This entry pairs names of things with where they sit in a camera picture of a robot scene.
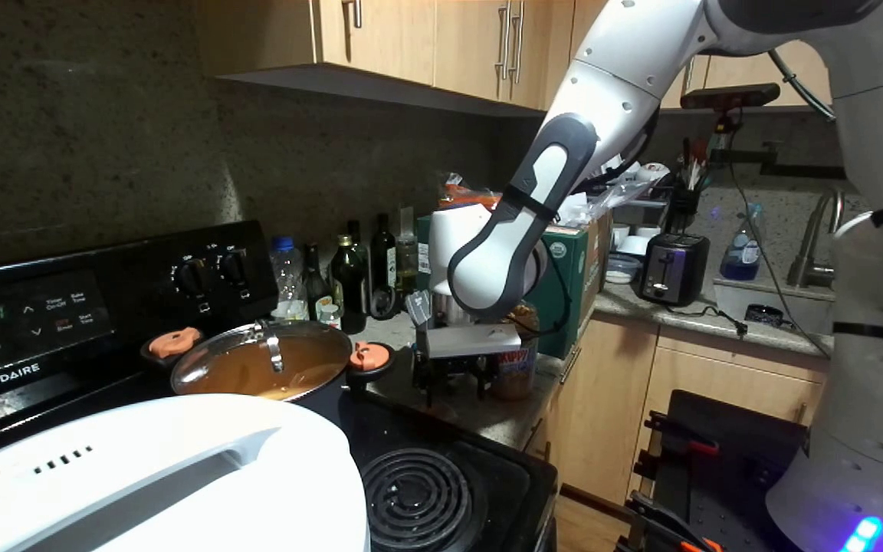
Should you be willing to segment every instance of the bottle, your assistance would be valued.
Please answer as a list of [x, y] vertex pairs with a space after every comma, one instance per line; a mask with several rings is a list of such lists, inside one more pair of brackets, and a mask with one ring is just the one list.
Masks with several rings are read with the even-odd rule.
[[306, 289], [301, 280], [301, 250], [293, 249], [293, 240], [292, 237], [272, 240], [269, 261], [272, 261], [276, 290], [278, 290], [272, 318], [278, 321], [310, 318]]
[[413, 206], [397, 213], [396, 237], [396, 300], [404, 305], [418, 290], [418, 234], [413, 234]]
[[372, 234], [372, 290], [369, 290], [369, 313], [375, 318], [396, 315], [396, 240], [388, 231], [388, 215], [380, 213], [375, 234]]
[[302, 244], [302, 283], [306, 283], [306, 305], [310, 318], [318, 326], [339, 329], [339, 305], [332, 280], [318, 269], [318, 244]]
[[753, 240], [761, 206], [744, 201], [738, 217], [742, 217], [742, 224], [733, 234], [733, 240], [726, 243], [723, 259], [721, 259], [721, 276], [723, 280], [753, 280], [757, 268], [761, 268], [761, 243]]
[[335, 259], [327, 261], [327, 276], [335, 280], [335, 289], [337, 289], [339, 329], [345, 333], [362, 331], [369, 321], [369, 315], [362, 309], [365, 268], [362, 268], [362, 253], [357, 253], [349, 234], [339, 234], [339, 244], [337, 244]]

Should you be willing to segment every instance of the kitchen counter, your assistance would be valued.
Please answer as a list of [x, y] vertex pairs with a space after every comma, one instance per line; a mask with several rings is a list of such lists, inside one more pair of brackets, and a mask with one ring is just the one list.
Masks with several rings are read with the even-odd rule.
[[640, 300], [627, 284], [605, 284], [596, 296], [596, 313], [643, 318], [663, 329], [714, 333], [714, 338], [744, 341], [757, 345], [807, 353], [807, 355], [830, 355], [835, 351], [830, 338], [819, 338], [819, 344], [808, 344], [798, 331], [772, 329], [764, 321], [744, 321], [742, 315], [733, 313], [738, 321], [749, 326], [749, 333], [738, 333], [730, 318], [714, 315], [712, 309], [705, 313], [705, 305], [659, 307], [659, 305]]
[[413, 321], [407, 313], [382, 321], [369, 318], [369, 329], [353, 333], [353, 341], [380, 341], [396, 351], [391, 367], [369, 384], [375, 395], [427, 412], [518, 452], [528, 448], [569, 365], [567, 358], [537, 355], [528, 399], [478, 399], [474, 379], [466, 375], [453, 378], [453, 384], [437, 390], [435, 403], [427, 405], [422, 390], [413, 387]]

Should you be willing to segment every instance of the pot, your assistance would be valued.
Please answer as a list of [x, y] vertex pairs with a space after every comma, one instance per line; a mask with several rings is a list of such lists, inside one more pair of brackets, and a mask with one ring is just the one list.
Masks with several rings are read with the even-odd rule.
[[349, 358], [349, 338], [318, 321], [248, 321], [222, 331], [171, 367], [175, 394], [242, 394], [293, 403], [332, 384]]

